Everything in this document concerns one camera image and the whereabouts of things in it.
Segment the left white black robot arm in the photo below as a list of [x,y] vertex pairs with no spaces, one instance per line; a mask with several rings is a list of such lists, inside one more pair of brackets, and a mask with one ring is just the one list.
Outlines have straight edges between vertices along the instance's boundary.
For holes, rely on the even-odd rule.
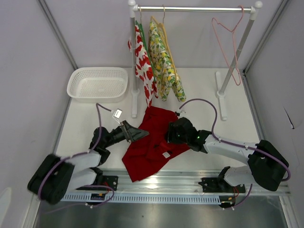
[[103,171],[98,166],[108,159],[108,147],[121,141],[133,143],[148,135],[148,131],[133,127],[127,121],[122,121],[112,131],[99,126],[86,152],[65,158],[47,155],[29,180],[27,189],[51,205],[59,203],[71,190],[98,190],[103,185]]

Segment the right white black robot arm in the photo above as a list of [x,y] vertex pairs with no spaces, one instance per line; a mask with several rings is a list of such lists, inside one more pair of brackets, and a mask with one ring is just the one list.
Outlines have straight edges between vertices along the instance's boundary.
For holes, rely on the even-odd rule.
[[196,152],[217,154],[243,163],[241,167],[225,167],[218,179],[217,187],[229,191],[240,184],[258,184],[277,191],[281,182],[290,178],[289,164],[272,143],[228,141],[212,131],[196,130],[189,119],[182,117],[169,124],[167,141],[187,145]]

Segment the red skirt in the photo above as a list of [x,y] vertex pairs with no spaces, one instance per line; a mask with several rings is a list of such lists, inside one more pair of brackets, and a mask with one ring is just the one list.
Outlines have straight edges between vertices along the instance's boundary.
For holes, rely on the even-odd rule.
[[168,143],[166,133],[169,123],[178,120],[173,111],[148,107],[139,129],[149,135],[132,142],[122,162],[132,182],[141,181],[157,173],[169,160],[188,151],[185,144]]

